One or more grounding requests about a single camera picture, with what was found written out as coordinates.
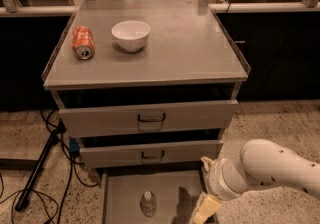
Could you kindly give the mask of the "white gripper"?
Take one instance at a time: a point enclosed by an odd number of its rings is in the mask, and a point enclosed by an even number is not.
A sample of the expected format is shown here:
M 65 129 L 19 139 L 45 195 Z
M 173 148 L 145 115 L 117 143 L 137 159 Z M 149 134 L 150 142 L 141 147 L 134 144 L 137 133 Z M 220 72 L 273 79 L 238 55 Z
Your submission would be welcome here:
M 222 158 L 214 162 L 211 158 L 203 156 L 201 161 L 207 172 L 208 192 L 212 195 L 205 192 L 200 194 L 189 224 L 204 224 L 219 210 L 220 200 L 239 198 L 247 189 L 245 172 L 238 158 Z

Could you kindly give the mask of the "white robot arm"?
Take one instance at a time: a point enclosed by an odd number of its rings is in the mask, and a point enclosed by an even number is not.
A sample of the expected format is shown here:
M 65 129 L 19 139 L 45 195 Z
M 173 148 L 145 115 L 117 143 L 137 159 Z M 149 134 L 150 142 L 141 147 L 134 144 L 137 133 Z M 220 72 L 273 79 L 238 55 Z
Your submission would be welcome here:
M 204 224 L 220 208 L 248 191 L 286 186 L 320 199 L 320 164 L 269 140 L 246 142 L 233 158 L 201 158 L 206 192 L 199 195 L 189 224 Z

